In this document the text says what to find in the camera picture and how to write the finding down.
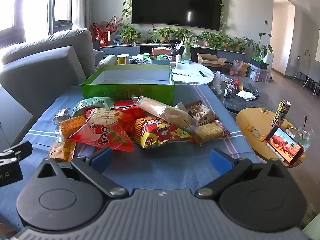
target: spoon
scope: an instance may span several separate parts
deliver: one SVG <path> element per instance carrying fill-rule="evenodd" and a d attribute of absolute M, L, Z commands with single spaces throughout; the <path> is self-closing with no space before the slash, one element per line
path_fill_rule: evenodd
<path fill-rule="evenodd" d="M 303 125 L 303 128 L 302 128 L 302 140 L 303 140 L 303 133 L 304 133 L 304 128 L 305 128 L 305 126 L 306 126 L 307 119 L 308 119 L 308 117 L 305 116 L 305 117 L 304 117 L 304 125 Z"/>

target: metal screw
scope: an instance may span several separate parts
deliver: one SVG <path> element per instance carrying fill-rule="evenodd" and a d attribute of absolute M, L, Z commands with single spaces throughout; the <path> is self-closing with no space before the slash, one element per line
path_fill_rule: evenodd
<path fill-rule="evenodd" d="M 199 196 L 204 196 L 204 197 L 208 197 L 211 196 L 213 193 L 212 189 L 204 187 L 198 190 L 197 194 Z"/>
<path fill-rule="evenodd" d="M 123 187 L 114 187 L 110 190 L 110 194 L 114 196 L 121 196 L 126 193 L 126 190 Z"/>

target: glass vase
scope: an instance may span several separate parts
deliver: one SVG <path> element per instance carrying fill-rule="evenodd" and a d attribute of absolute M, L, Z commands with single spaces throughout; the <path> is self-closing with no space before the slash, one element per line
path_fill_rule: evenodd
<path fill-rule="evenodd" d="M 191 51 L 190 48 L 185 48 L 182 56 L 181 56 L 181 60 L 187 60 L 188 62 L 186 62 L 186 64 L 190 64 L 191 61 Z"/>

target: black marble table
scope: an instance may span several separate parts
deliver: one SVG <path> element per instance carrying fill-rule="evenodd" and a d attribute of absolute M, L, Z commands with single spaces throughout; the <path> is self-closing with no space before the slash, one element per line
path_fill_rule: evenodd
<path fill-rule="evenodd" d="M 244 88 L 257 89 L 254 85 L 252 85 L 249 82 L 242 82 L 242 84 Z M 222 104 L 225 106 L 225 108 L 230 112 L 237 114 L 241 110 L 245 108 L 250 108 L 250 107 L 256 107 L 256 108 L 264 107 L 269 111 L 272 111 L 274 108 L 274 104 L 272 100 L 269 98 L 269 96 L 266 93 L 261 92 L 259 89 L 257 90 L 259 91 L 260 96 L 250 101 L 246 101 L 244 98 L 238 97 L 236 95 L 236 93 L 238 92 L 235 92 L 234 90 L 231 94 L 231 98 L 225 98 L 223 97 L 223 94 L 224 94 L 224 90 L 226 89 L 226 86 L 227 86 L 226 82 L 221 83 L 222 94 L 220 94 L 218 98 L 222 102 Z"/>

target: blue foam pad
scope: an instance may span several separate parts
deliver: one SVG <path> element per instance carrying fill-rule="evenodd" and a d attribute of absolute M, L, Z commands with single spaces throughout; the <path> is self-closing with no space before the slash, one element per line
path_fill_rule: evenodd
<path fill-rule="evenodd" d="M 113 159 L 113 151 L 111 148 L 104 151 L 102 154 L 96 156 L 91 160 L 91 167 L 96 171 L 103 173 L 106 168 L 110 166 Z"/>
<path fill-rule="evenodd" d="M 233 163 L 215 150 L 210 152 L 210 163 L 220 175 L 233 169 Z"/>

